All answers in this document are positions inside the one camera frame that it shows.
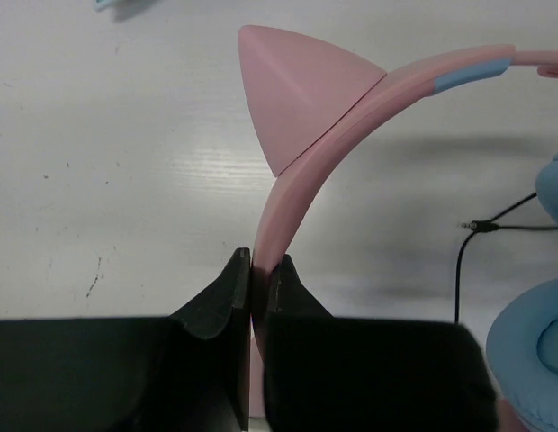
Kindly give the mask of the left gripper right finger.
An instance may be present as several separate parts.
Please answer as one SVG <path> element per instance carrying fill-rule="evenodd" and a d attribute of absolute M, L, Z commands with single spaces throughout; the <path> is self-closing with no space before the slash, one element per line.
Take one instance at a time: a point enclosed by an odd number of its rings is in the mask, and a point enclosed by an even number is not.
<path fill-rule="evenodd" d="M 338 318 L 275 268 L 265 318 L 264 400 L 274 431 L 495 431 L 482 350 L 459 324 Z"/>

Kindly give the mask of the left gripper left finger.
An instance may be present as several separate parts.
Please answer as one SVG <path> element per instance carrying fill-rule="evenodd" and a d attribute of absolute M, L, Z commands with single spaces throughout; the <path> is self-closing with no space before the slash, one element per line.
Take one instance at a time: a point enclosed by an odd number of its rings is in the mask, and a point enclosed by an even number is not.
<path fill-rule="evenodd" d="M 249 251 L 167 316 L 0 320 L 0 431 L 245 431 Z"/>

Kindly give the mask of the pink blue cat-ear headphones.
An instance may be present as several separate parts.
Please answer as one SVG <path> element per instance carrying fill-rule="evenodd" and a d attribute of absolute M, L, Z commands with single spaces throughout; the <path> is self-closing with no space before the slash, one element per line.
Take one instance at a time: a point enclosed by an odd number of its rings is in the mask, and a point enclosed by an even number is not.
<path fill-rule="evenodd" d="M 558 50 L 508 44 L 450 51 L 388 72 L 323 40 L 247 25 L 238 32 L 238 53 L 248 109 L 275 178 L 252 261 L 256 351 L 266 341 L 271 273 L 320 188 L 353 148 L 417 101 L 512 66 L 558 79 Z"/>

